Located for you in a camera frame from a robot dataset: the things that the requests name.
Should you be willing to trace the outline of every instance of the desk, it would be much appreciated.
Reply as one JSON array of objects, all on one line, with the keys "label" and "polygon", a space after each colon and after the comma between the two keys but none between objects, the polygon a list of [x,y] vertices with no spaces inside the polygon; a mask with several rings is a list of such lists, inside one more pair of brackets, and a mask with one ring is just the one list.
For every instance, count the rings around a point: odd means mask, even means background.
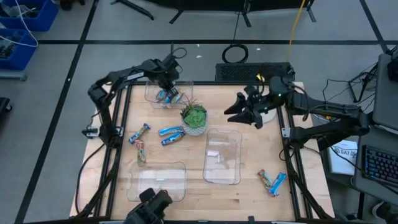
[{"label": "desk", "polygon": [[[185,198],[181,202],[174,202],[166,209],[166,220],[247,220],[249,215],[254,215],[258,221],[294,220],[288,183],[280,187],[278,197],[272,198],[257,176],[257,172],[261,169],[266,170],[273,178],[279,172],[286,173],[285,162],[278,158],[282,149],[278,117],[276,116],[271,122],[264,124],[262,129],[257,130],[254,126],[246,124],[228,123],[228,116],[223,114],[223,111],[236,101],[237,92],[242,91],[243,88],[244,86],[212,85],[194,86],[193,90],[194,97],[208,110],[208,129],[235,130],[243,136],[241,181],[238,185],[220,185],[203,180],[206,134],[198,137],[185,136],[179,142],[162,147],[160,142],[163,137],[160,137],[157,132],[160,128],[179,125],[181,122],[179,110],[152,109],[150,103],[144,99],[145,87],[133,86],[111,218],[124,219],[127,213],[138,204],[138,202],[130,202],[126,197],[129,170],[137,159],[137,149],[130,145],[127,139],[141,128],[143,123],[149,123],[151,130],[142,137],[147,162],[183,162],[187,167]],[[118,120],[121,120],[121,115],[122,112],[119,113]],[[295,124],[310,127],[312,121],[309,118],[306,122],[302,122],[301,116],[298,116],[295,118]],[[85,158],[101,144],[99,139],[89,140]],[[318,150],[315,140],[309,141],[306,146]],[[98,188],[104,151],[103,149],[95,155],[82,173],[79,193],[80,209]],[[302,160],[309,191],[325,211],[333,216],[320,156],[303,149]],[[104,214],[106,207],[107,192],[104,193],[103,198],[101,215]],[[304,206],[299,192],[298,200],[301,216],[304,217]],[[75,209],[72,206],[71,215],[74,214]]]}]

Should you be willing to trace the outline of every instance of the white plant pot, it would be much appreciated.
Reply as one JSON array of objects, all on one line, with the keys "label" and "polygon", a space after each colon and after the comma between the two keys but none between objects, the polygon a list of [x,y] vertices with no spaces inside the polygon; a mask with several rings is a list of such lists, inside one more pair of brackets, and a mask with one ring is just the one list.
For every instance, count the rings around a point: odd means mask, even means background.
[{"label": "white plant pot", "polygon": [[200,128],[190,128],[184,121],[184,119],[181,116],[181,122],[182,122],[182,129],[185,131],[185,134],[191,135],[191,136],[199,136],[203,134],[206,129],[207,129],[207,114],[206,114],[206,124],[203,127]]}]

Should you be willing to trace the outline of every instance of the potted plant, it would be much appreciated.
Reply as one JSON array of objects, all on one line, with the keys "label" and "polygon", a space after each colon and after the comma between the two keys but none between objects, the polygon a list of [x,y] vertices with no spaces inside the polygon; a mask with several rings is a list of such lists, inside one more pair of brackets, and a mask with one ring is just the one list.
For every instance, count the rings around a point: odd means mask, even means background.
[{"label": "potted plant", "polygon": [[199,136],[207,129],[207,110],[196,100],[188,100],[181,111],[182,128],[186,134]]}]

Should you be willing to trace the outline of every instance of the black grate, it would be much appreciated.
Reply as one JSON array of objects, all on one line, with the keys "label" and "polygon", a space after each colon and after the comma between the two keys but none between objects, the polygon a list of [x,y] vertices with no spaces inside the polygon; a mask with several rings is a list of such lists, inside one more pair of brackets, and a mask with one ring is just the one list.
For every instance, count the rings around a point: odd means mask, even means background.
[{"label": "black grate", "polygon": [[[256,75],[261,70],[261,75],[269,80],[273,76],[287,77],[290,68],[288,62],[276,63],[219,63],[216,65],[216,81],[249,82],[256,80]],[[289,80],[294,81],[294,75],[289,75]]]}]

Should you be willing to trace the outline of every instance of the succulent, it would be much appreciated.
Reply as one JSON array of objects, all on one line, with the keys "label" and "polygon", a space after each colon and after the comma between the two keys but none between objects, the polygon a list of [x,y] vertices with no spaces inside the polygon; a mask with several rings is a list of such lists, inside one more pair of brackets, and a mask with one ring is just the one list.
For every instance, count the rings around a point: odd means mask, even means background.
[{"label": "succulent", "polygon": [[196,100],[188,100],[181,116],[190,128],[200,128],[206,125],[206,109],[196,103]]}]

